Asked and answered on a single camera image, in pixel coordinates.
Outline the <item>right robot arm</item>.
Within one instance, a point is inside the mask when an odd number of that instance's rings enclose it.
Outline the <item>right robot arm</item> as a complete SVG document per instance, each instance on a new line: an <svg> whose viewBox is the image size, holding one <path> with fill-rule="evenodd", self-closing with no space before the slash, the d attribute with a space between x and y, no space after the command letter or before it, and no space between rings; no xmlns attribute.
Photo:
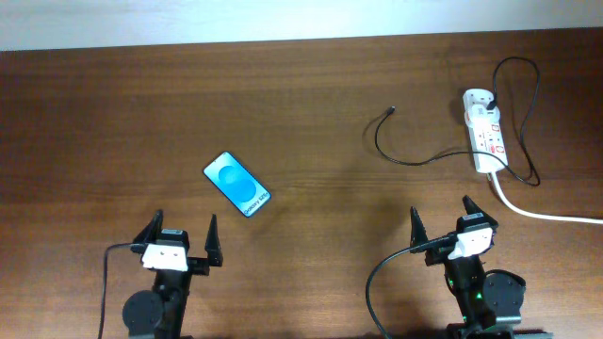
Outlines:
<svg viewBox="0 0 603 339"><path fill-rule="evenodd" d="M463 197L466 214L457 219L456 229L429 239L424 224L413 207L411 252L425 254L427 266L442 265L449 292L455 297L463 323L449 324L448 338L552 338L542 330L517 331L522 321L521 307L526 281L503 269L483 268L481 256L494 246L498 222Z"/></svg>

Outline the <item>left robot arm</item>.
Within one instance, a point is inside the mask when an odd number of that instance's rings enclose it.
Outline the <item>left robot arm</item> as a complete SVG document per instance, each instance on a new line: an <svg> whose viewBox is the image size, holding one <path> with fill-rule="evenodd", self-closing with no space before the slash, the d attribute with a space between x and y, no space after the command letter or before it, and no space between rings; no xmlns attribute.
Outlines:
<svg viewBox="0 0 603 339"><path fill-rule="evenodd" d="M158 210L131 245L155 280L151 289L133 294L122 307L130 338L180 339L191 279L223 264L216 216L210 219L204 258L188 255L186 231L165 229L162 223L163 212Z"/></svg>

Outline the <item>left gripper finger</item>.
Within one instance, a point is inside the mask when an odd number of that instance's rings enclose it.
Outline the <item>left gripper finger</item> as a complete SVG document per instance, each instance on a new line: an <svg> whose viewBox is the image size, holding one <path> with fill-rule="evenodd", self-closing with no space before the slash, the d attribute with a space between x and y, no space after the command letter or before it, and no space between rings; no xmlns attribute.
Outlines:
<svg viewBox="0 0 603 339"><path fill-rule="evenodd" d="M221 267L223 265L223 255L218 233L218 219L215 214L212 215L210 220L204 249L207 253L209 266Z"/></svg>
<svg viewBox="0 0 603 339"><path fill-rule="evenodd" d="M135 236L133 243L136 245L147 245L154 243L161 232L163 223L163 211L156 210L151 221Z"/></svg>

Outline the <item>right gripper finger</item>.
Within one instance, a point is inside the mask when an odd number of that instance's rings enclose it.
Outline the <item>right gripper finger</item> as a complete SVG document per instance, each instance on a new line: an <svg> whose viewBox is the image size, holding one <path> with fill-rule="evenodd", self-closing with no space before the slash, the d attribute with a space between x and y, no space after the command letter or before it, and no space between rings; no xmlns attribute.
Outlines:
<svg viewBox="0 0 603 339"><path fill-rule="evenodd" d="M467 196L467 195L463 196L463 204L464 204L464 209L468 215L482 213L482 215L485 217L485 219L487 220L488 223L490 223L491 225L497 225L497 221L494 218L492 218L489 214L484 212L480 207L478 207L470 199L469 196Z"/></svg>
<svg viewBox="0 0 603 339"><path fill-rule="evenodd" d="M429 242L424 224L415 207L410 208L411 219L411 253L419 253L425 250L425 245Z"/></svg>

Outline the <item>blue Galaxy smartphone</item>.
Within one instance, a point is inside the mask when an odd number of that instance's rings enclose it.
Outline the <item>blue Galaxy smartphone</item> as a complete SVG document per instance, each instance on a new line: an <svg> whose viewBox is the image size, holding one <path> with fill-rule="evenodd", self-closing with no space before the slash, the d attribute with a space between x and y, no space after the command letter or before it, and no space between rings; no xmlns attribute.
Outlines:
<svg viewBox="0 0 603 339"><path fill-rule="evenodd" d="M229 152L212 160L204 175L246 218L271 200L271 193Z"/></svg>

